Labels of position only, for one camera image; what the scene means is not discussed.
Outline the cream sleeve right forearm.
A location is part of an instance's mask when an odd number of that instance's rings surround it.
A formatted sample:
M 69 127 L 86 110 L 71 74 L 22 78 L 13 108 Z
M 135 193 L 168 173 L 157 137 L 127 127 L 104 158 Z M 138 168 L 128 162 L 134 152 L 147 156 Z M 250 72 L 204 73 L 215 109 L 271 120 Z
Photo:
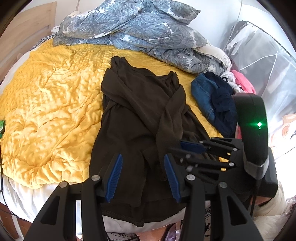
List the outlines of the cream sleeve right forearm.
M 291 216 L 294 207 L 295 197 L 286 199 L 281 184 L 275 197 L 267 204 L 256 207 L 253 222 L 263 240 L 276 238 Z

